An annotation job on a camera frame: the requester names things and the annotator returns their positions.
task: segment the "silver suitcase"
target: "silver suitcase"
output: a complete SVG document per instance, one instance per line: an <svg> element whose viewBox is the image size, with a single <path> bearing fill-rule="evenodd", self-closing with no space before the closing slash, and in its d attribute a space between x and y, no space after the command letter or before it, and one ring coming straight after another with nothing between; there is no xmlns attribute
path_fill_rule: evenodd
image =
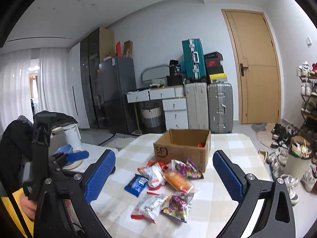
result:
<svg viewBox="0 0 317 238"><path fill-rule="evenodd" d="M185 85L189 129L209 129L206 83Z"/></svg>
<svg viewBox="0 0 317 238"><path fill-rule="evenodd" d="M233 127L233 96L230 83L209 84L209 128L213 133L230 133Z"/></svg>

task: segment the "slipper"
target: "slipper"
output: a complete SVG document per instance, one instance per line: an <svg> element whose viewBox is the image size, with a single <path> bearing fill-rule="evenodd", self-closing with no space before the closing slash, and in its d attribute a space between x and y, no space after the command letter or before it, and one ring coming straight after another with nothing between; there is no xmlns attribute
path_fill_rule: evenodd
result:
<svg viewBox="0 0 317 238"><path fill-rule="evenodd" d="M260 158L261 158L263 163L266 162L267 155L268 155L268 152L265 149L260 149L259 150L259 156L260 156Z"/></svg>

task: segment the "desk leg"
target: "desk leg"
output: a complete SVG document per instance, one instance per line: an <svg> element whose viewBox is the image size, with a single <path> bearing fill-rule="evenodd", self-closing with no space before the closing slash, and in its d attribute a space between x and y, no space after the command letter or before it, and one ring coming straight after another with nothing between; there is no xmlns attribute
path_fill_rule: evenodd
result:
<svg viewBox="0 0 317 238"><path fill-rule="evenodd" d="M137 106L136 106L136 103L133 103L133 105L134 105L135 118L137 120L137 131L136 131L136 133L137 134L141 134L140 124L139 124L138 117L137 117Z"/></svg>

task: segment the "light switch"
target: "light switch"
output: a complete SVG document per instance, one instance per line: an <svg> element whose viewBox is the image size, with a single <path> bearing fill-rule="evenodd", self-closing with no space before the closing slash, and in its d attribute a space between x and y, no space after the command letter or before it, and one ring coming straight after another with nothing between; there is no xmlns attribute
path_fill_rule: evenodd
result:
<svg viewBox="0 0 317 238"><path fill-rule="evenodd" d="M310 37L307 37L306 38L306 42L307 42L307 45L310 47L312 45L312 42L310 40Z"/></svg>

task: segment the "orange bread package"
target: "orange bread package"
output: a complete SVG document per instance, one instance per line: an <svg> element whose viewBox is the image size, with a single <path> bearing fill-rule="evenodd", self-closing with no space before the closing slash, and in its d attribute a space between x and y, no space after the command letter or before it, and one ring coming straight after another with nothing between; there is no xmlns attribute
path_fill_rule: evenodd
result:
<svg viewBox="0 0 317 238"><path fill-rule="evenodd" d="M175 170L165 173L164 178L178 191L186 193L195 191L194 184Z"/></svg>

